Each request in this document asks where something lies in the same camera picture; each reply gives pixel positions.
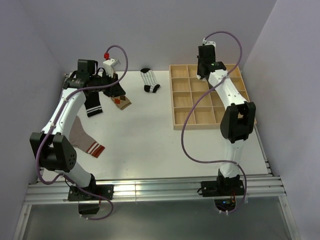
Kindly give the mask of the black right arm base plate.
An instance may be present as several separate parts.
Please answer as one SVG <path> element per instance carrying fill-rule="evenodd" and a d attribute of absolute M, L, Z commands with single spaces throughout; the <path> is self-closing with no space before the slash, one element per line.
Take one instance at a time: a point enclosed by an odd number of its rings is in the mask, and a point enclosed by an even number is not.
<path fill-rule="evenodd" d="M 202 181 L 197 193 L 203 197 L 237 197 L 244 195 L 245 187 L 241 180 L 234 186 L 221 186 L 216 180 Z"/>

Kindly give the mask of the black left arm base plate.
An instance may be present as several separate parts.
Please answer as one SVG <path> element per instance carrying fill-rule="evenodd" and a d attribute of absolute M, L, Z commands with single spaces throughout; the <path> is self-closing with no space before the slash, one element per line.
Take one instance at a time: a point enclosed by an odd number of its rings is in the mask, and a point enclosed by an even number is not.
<path fill-rule="evenodd" d="M 67 200 L 70 202 L 76 201 L 97 201 L 102 200 L 101 197 L 106 198 L 108 200 L 113 199 L 114 193 L 114 185 L 113 184 L 98 184 L 94 187 L 86 187 L 83 188 L 84 191 L 90 193 L 85 193 L 81 191 L 76 186 L 71 186 L 69 188 L 69 193 Z"/>

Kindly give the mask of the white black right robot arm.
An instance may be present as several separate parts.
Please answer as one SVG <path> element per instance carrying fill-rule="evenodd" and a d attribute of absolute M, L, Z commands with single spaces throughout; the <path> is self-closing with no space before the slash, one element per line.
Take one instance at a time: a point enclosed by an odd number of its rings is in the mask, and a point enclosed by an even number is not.
<path fill-rule="evenodd" d="M 245 141 L 253 132 L 256 105 L 247 101 L 237 90 L 229 77 L 226 66 L 216 61 L 216 44 L 203 43 L 198 47 L 197 77 L 205 79 L 214 88 L 224 107 L 220 132 L 225 139 L 225 157 L 219 170 L 217 191 L 229 194 L 233 188 L 243 189 L 239 163 Z"/>

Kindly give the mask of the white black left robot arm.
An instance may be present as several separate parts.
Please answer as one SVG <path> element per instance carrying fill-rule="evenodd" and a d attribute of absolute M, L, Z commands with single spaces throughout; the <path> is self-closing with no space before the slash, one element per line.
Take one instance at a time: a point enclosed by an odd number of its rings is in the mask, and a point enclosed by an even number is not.
<path fill-rule="evenodd" d="M 96 197 L 94 176 L 77 162 L 77 152 L 69 138 L 77 114 L 90 96 L 99 92 L 118 95 L 120 77 L 114 70 L 118 63 L 117 59 L 106 58 L 99 67 L 95 60 L 80 59 L 77 70 L 64 80 L 59 103 L 49 122 L 29 138 L 37 177 L 43 184 L 55 182 L 43 179 L 41 169 L 46 169 L 80 187 L 79 194 L 86 200 Z"/>

